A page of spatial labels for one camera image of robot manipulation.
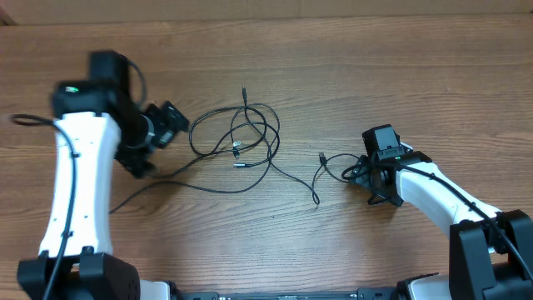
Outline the black USB cable silver plug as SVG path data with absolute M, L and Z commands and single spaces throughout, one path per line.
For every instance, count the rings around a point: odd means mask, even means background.
M 238 162 L 238 163 L 234 163 L 233 167 L 235 167 L 235 168 L 253 168 L 253 167 L 256 167 L 256 166 L 259 166 L 259 165 L 262 165 L 262 164 L 266 163 L 267 167 L 266 167 L 265 173 L 267 173 L 271 168 L 273 168 L 276 171 L 278 171 L 281 175 L 283 175 L 285 177 L 288 177 L 291 180 L 304 185 L 306 188 L 308 188 L 311 191 L 312 201 L 316 205 L 319 205 L 320 202 L 321 202 L 321 200 L 320 200 L 320 198 L 319 198 L 319 196 L 318 196 L 318 194 L 316 193 L 316 190 L 315 190 L 316 180 L 318 179 L 320 171 L 324 171 L 330 177 L 334 178 L 338 182 L 345 183 L 345 184 L 355 183 L 357 179 L 362 179 L 366 175 L 366 172 L 363 172 L 362 157 L 359 157 L 359 156 L 351 154 L 351 153 L 341 153 L 341 154 L 333 155 L 331 157 L 327 157 L 324 152 L 320 152 L 319 153 L 320 166 L 316 170 L 316 172 L 315 172 L 315 174 L 313 176 L 313 179 L 311 180 L 311 184 L 308 184 L 308 183 L 304 182 L 303 180 L 301 180 L 300 178 L 294 177 L 291 174 L 282 171 L 279 167 L 277 167 L 273 163 L 272 159 L 274 157 L 275 157 L 274 153 L 269 153 L 267 158 L 264 161 L 255 162 L 255 163 L 240 163 L 240 162 Z M 355 165 L 345 169 L 340 176 L 337 176 L 330 170 L 330 168 L 328 167 L 328 163 L 332 159 L 339 158 L 339 157 L 356 158 L 357 162 L 356 162 Z

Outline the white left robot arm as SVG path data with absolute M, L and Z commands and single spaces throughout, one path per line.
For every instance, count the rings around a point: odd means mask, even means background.
M 17 282 L 32 299 L 178 299 L 170 281 L 147 281 L 113 254 L 110 230 L 112 169 L 133 177 L 153 170 L 150 155 L 166 147 L 188 120 L 171 103 L 135 102 L 135 65 L 113 50 L 92 52 L 84 80 L 62 81 L 50 119 L 15 114 L 23 126 L 49 126 L 56 136 L 55 186 L 38 255 L 22 260 Z

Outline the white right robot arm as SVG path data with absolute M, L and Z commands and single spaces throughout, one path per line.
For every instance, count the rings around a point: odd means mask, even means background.
M 360 299 L 532 298 L 532 219 L 503 212 L 446 177 L 423 152 L 403 143 L 392 125 L 361 135 L 366 154 L 342 173 L 371 192 L 371 205 L 409 203 L 449 240 L 449 271 L 401 280 L 395 287 L 359 289 Z

